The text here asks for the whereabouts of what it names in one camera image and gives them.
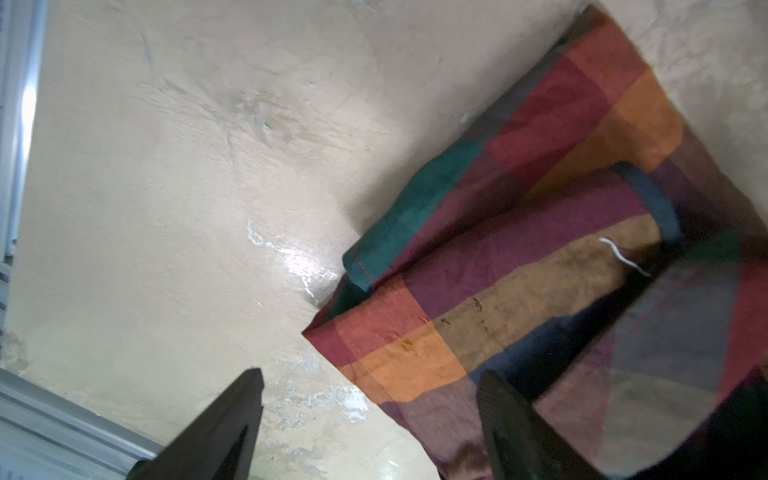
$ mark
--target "scratched surface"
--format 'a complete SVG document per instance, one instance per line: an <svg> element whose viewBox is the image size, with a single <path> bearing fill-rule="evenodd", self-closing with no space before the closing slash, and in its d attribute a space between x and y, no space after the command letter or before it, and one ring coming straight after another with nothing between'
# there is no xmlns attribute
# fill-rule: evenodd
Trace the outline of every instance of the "scratched surface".
<svg viewBox="0 0 768 480"><path fill-rule="evenodd" d="M604 0L768 213L768 4ZM2 365L159 442L243 369L254 479L437 478L301 337L571 0L51 0Z"/></svg>

